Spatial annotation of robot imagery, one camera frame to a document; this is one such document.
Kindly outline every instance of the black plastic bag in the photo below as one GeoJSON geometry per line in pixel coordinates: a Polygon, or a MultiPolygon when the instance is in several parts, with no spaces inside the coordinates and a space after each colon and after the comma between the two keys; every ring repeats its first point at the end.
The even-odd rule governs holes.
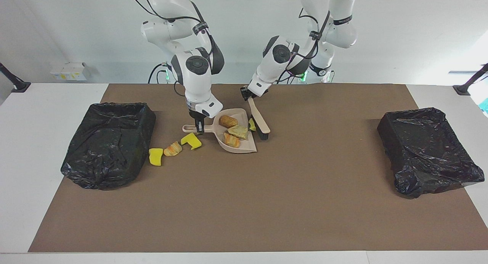
{"type": "Polygon", "coordinates": [[[146,103],[92,104],[71,140],[62,174],[85,189],[129,184],[148,158],[155,121],[146,103]]]}
{"type": "Polygon", "coordinates": [[[395,187],[404,195],[418,198],[485,180],[438,109],[386,113],[378,132],[392,161],[395,187]]]}

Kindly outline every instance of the black pole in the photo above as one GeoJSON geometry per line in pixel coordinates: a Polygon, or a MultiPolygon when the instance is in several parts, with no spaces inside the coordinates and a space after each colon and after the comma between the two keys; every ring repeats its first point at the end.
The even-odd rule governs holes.
{"type": "Polygon", "coordinates": [[[469,88],[470,85],[474,84],[476,80],[478,80],[481,76],[483,76],[486,72],[488,71],[488,64],[485,64],[477,73],[474,73],[474,75],[469,78],[469,80],[464,84],[464,85],[453,85],[454,90],[459,95],[471,95],[469,92],[467,92],[467,89],[469,88]]]}
{"type": "Polygon", "coordinates": [[[0,71],[14,84],[12,92],[24,92],[29,88],[30,82],[24,82],[21,78],[15,76],[2,63],[0,63],[0,71]]]}

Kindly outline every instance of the brown mat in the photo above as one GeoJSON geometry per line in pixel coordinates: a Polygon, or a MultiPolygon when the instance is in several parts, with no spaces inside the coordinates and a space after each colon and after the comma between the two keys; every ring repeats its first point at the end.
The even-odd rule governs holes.
{"type": "MultiPolygon", "coordinates": [[[[212,87],[226,108],[249,107],[238,85],[212,87]]],[[[153,147],[191,123],[171,85],[110,85],[103,101],[146,101],[153,147]]],[[[64,179],[30,252],[488,250],[464,189],[401,197],[376,131],[387,111],[417,108],[404,85],[276,85],[256,104],[270,140],[224,151],[214,135],[131,185],[84,190],[64,179]]]]}

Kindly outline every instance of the table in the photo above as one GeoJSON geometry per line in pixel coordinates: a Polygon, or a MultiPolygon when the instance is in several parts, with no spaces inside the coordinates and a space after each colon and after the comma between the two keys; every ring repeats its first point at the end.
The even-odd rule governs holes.
{"type": "MultiPolygon", "coordinates": [[[[0,262],[66,262],[75,261],[134,262],[144,258],[148,262],[303,262],[327,261],[330,263],[384,263],[406,257],[418,259],[442,259],[445,263],[484,262],[486,251],[477,252],[301,252],[301,253],[156,253],[156,254],[23,254],[49,207],[62,175],[59,164],[66,154],[66,145],[78,127],[87,106],[99,102],[107,85],[104,84],[34,84],[27,93],[13,94],[0,107],[0,171],[22,171],[24,174],[4,175],[0,188],[4,196],[0,200],[2,210],[0,230],[0,262]],[[22,130],[23,136],[10,135],[12,130],[22,130]],[[39,158],[35,151],[49,151],[52,158],[39,158]],[[22,162],[14,162],[24,156],[22,162]]],[[[487,118],[467,97],[459,97],[450,87],[409,85],[408,89],[417,105],[435,106],[448,114],[448,120],[459,140],[473,160],[488,168],[484,153],[488,139],[483,130],[487,118]]],[[[483,220],[487,221],[488,205],[486,184],[466,188],[483,220]]]]}

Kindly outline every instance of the dustpan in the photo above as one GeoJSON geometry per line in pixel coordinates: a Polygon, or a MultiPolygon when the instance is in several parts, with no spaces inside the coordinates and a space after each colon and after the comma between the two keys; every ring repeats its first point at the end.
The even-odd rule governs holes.
{"type": "MultiPolygon", "coordinates": [[[[252,134],[250,131],[247,132],[247,140],[242,140],[241,139],[241,144],[239,148],[232,148],[230,146],[227,146],[223,141],[224,137],[223,134],[224,132],[227,131],[227,128],[221,126],[218,124],[218,120],[222,116],[230,116],[232,118],[237,119],[237,122],[241,126],[247,127],[248,125],[248,119],[247,119],[247,113],[245,109],[225,109],[221,112],[219,112],[215,117],[212,125],[209,126],[204,126],[204,132],[213,132],[215,134],[215,137],[217,138],[218,143],[220,146],[225,149],[226,151],[229,151],[231,153],[255,153],[257,152],[256,149],[256,144],[254,143],[254,138],[252,137],[252,134]]],[[[193,125],[184,125],[183,126],[183,132],[197,132],[197,128],[193,125]]]]}

